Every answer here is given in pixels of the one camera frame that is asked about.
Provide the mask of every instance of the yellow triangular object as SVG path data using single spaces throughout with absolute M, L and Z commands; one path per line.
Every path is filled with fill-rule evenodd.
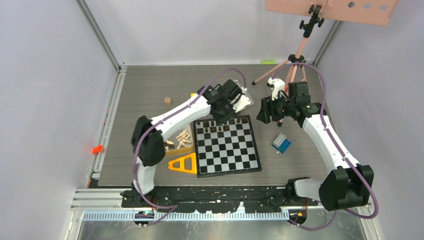
M 185 161 L 186 159 L 191 159 L 191 170 L 186 169 Z M 179 163 L 179 167 L 174 167 L 175 163 Z M 188 174 L 197 174 L 198 173 L 198 167 L 196 164 L 196 153 L 190 153 L 188 155 L 179 157 L 177 159 L 171 160 L 168 162 L 168 168 L 170 170 L 179 171 L 183 173 Z

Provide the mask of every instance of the white wall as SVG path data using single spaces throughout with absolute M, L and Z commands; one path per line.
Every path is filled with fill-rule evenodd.
M 265 11 L 265 0 L 87 0 L 115 55 L 127 65 L 245 64 L 296 53 L 301 20 Z M 334 21 L 315 27 L 303 53 L 313 61 Z
M 63 239 L 115 69 L 75 1 L 0 6 L 0 239 Z
M 424 234 L 423 10 L 399 1 L 387 27 L 344 23 L 319 65 L 341 139 L 374 170 L 387 239 Z

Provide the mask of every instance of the floor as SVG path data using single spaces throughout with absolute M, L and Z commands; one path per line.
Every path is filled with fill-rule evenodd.
M 224 176 L 197 178 L 196 174 L 172 171 L 168 161 L 181 157 L 165 157 L 156 168 L 154 182 L 157 186 L 181 185 L 285 185 L 290 178 L 311 177 L 324 180 L 327 170 L 324 162 L 309 136 L 298 123 L 290 118 L 282 127 L 275 123 L 264 124 L 256 120 L 260 110 L 260 99 L 270 96 L 266 80 L 252 86 L 251 82 L 267 72 L 273 65 L 187 65 L 187 66 L 129 66 L 122 87 L 109 144 L 106 149 L 99 186 L 129 186 L 133 181 L 133 150 L 130 139 L 137 119 L 161 115 L 190 98 L 191 93 L 205 85 L 221 69 L 233 67 L 247 78 L 248 92 L 255 104 L 241 112 L 250 115 L 256 138 L 262 171 Z M 287 71 L 279 75 L 284 79 Z M 312 102 L 321 102 L 323 91 L 317 75 L 306 68 L 309 94 Z M 224 73 L 214 85 L 228 79 L 242 80 L 235 71 Z M 296 79 L 302 79 L 298 72 Z M 172 105 L 164 105 L 164 98 L 172 98 Z M 283 133 L 292 142 L 284 153 L 277 153 L 271 144 Z
M 333 212 L 323 209 L 308 209 L 305 226 L 317 228 L 330 221 Z M 79 240 L 120 239 L 120 240 L 365 240 L 367 236 L 361 220 L 345 211 L 337 216 L 328 228 L 308 231 L 297 228 L 287 221 L 180 221 L 161 222 L 157 225 L 138 229 L 130 221 L 83 221 Z

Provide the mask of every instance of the gray wooden tabletop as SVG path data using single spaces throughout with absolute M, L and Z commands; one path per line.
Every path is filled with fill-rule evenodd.
M 157 186 L 182 185 L 284 185 L 290 178 L 311 177 L 324 180 L 327 170 L 324 162 L 309 136 L 291 118 L 286 118 L 282 127 L 275 123 L 264 124 L 256 120 L 261 107 L 260 99 L 271 95 L 266 79 L 252 86 L 251 82 L 267 72 L 274 65 L 187 65 L 187 66 L 129 66 L 122 87 L 109 144 L 106 149 L 100 174 L 100 186 L 129 186 L 133 181 L 134 155 L 130 144 L 137 119 L 161 115 L 190 98 L 191 93 L 204 86 L 221 69 L 232 67 L 244 73 L 248 92 L 255 104 L 241 115 L 250 115 L 262 171 L 228 174 L 197 178 L 196 174 L 172 171 L 168 162 L 184 156 L 165 157 L 156 168 L 154 182 Z M 278 76 L 285 79 L 287 71 Z M 321 102 L 323 91 L 313 70 L 306 68 L 309 94 L 313 102 Z M 298 72 L 299 81 L 302 74 Z M 228 71 L 214 82 L 223 84 L 226 80 L 242 80 L 235 71 Z M 172 105 L 164 105 L 164 98 L 172 98 Z M 274 139 L 283 133 L 292 142 L 281 154 L 271 146 Z

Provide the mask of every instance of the wooden cube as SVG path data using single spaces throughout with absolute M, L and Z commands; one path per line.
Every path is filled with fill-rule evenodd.
M 170 97 L 165 97 L 165 100 L 163 101 L 163 103 L 164 103 L 166 106 L 171 106 L 171 104 L 172 104 L 172 100 L 171 100 L 171 98 L 170 98 Z

